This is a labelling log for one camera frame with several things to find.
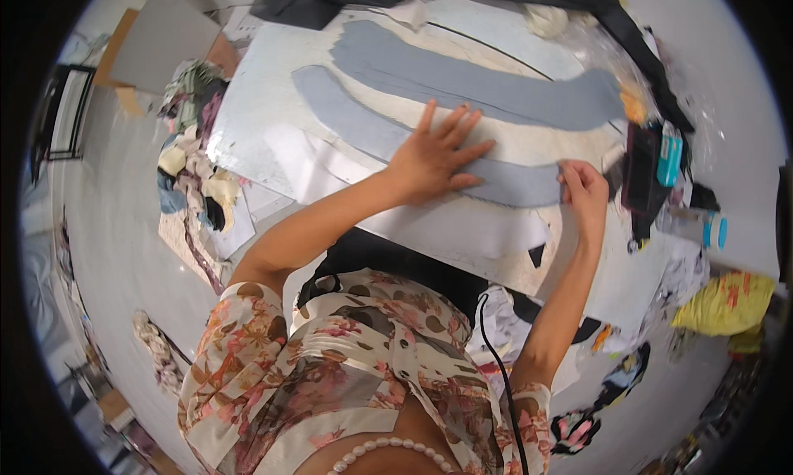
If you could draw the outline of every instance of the woman's right hand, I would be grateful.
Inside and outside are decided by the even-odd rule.
[[[469,114],[468,109],[468,104],[460,105],[438,128],[430,129],[435,100],[427,104],[418,127],[381,172],[389,178],[390,189],[398,195],[400,204],[421,204],[481,184],[481,178],[458,170],[489,152],[495,142],[458,149],[482,117],[481,111]]]
[[[606,229],[608,183],[588,162],[560,162],[559,182],[564,186],[562,201],[570,205],[578,223],[579,242],[600,253]]]

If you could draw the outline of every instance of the floral blouse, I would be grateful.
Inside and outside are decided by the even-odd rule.
[[[338,291],[292,311],[291,337],[271,289],[240,296],[243,284],[235,284],[223,293],[178,401],[179,430],[204,467],[293,473],[337,439],[391,432],[411,392],[463,470],[521,473],[506,399],[465,352],[465,316],[437,292],[387,273],[336,277]],[[512,395],[529,471],[539,475],[548,468],[550,392],[529,384]]]

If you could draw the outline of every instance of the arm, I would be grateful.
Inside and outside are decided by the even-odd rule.
[[[608,183],[586,162],[561,163],[563,202],[578,224],[575,254],[531,327],[509,381],[512,390],[532,382],[550,389],[553,375],[578,330],[592,279],[595,277],[606,225]]]
[[[327,250],[356,223],[402,204],[423,203],[479,184],[480,178],[455,171],[494,144],[485,141],[456,149],[479,121],[481,112],[464,119],[468,107],[461,105],[431,131],[434,109],[433,100],[427,104],[415,132],[383,171],[309,205],[265,232],[245,253],[229,285],[259,282],[281,296],[290,273]]]

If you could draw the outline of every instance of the pearl necklace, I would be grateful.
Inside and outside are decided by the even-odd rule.
[[[352,448],[351,453],[345,454],[342,456],[341,460],[336,461],[336,464],[333,465],[333,470],[329,471],[328,475],[339,475],[339,473],[342,473],[344,470],[346,470],[349,465],[352,465],[356,459],[361,458],[364,454],[366,454],[367,451],[372,451],[379,447],[386,446],[402,446],[405,449],[411,449],[420,453],[424,453],[424,455],[428,458],[432,458],[432,461],[434,461],[439,466],[441,471],[444,473],[449,473],[451,471],[451,465],[443,458],[441,454],[436,453],[431,447],[424,446],[421,442],[413,442],[410,439],[400,439],[398,437],[391,437],[391,439],[381,437],[376,441],[366,441],[363,443],[363,446],[356,446]]]

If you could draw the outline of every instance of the woman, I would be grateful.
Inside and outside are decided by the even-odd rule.
[[[462,105],[431,130],[434,109],[382,172],[273,226],[233,273],[178,403],[179,429],[211,473],[522,472],[507,401],[465,354],[472,314],[443,294],[371,268],[333,273],[304,287],[287,338],[291,272],[368,216],[480,183],[455,171],[493,147],[457,149],[481,112]],[[548,467],[549,388],[595,275],[608,200],[590,164],[561,170],[578,245],[509,378],[532,475]]]

